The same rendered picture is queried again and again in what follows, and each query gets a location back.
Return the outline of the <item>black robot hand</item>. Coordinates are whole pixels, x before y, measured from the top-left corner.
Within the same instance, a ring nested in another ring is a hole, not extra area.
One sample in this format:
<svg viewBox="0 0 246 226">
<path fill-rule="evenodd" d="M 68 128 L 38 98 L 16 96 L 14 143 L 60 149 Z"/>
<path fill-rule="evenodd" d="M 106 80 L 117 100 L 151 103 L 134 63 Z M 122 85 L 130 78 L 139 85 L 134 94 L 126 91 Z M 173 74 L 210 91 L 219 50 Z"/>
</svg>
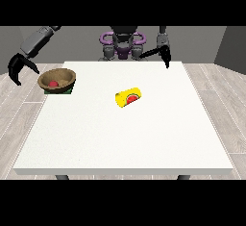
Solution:
<svg viewBox="0 0 246 226">
<path fill-rule="evenodd" d="M 39 73 L 37 66 L 25 58 L 23 55 L 17 53 L 15 54 L 9 64 L 8 64 L 8 70 L 9 70 L 9 76 L 10 78 L 18 85 L 20 86 L 21 83 L 18 80 L 18 74 L 22 70 L 24 66 L 28 66 L 29 68 L 33 69 L 35 73 Z"/>
<path fill-rule="evenodd" d="M 155 54 L 159 54 L 161 56 L 161 59 L 164 61 L 165 66 L 169 67 L 169 64 L 171 62 L 171 53 L 170 53 L 170 48 L 167 45 L 163 45 L 159 48 L 146 51 L 143 54 L 141 54 L 139 57 L 143 59 L 153 56 Z"/>
</svg>

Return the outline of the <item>brown wooden bowl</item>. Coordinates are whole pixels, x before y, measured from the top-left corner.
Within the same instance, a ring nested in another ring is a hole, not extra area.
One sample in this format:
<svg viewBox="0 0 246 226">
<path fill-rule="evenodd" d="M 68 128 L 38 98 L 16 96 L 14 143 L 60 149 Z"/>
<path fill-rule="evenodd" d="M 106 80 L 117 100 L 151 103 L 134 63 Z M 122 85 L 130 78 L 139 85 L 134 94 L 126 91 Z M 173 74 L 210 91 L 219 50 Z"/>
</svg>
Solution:
<svg viewBox="0 0 246 226">
<path fill-rule="evenodd" d="M 49 87 L 51 81 L 58 82 L 55 88 L 73 88 L 76 81 L 76 73 L 68 68 L 56 68 L 44 72 L 37 79 L 38 85 L 43 89 L 51 90 Z"/>
</svg>

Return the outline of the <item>green square pad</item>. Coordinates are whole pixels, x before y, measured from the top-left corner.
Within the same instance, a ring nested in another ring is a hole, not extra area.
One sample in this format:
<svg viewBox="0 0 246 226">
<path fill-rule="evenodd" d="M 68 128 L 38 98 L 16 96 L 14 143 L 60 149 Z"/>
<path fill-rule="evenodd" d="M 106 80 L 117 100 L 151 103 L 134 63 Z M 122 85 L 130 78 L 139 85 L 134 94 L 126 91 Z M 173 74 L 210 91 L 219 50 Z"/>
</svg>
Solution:
<svg viewBox="0 0 246 226">
<path fill-rule="evenodd" d="M 44 94 L 71 94 L 73 88 L 53 88 L 44 90 Z"/>
</svg>

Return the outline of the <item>yellow cup with melon print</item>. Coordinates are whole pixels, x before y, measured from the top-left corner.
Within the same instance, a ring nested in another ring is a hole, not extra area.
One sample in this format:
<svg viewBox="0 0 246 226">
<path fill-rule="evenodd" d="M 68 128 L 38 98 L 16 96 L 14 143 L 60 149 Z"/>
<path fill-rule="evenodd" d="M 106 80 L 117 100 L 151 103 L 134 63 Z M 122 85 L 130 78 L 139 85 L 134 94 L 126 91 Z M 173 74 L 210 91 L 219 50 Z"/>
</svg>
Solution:
<svg viewBox="0 0 246 226">
<path fill-rule="evenodd" d="M 115 94 L 115 102 L 120 108 L 124 108 L 141 97 L 139 88 L 130 88 Z"/>
</svg>

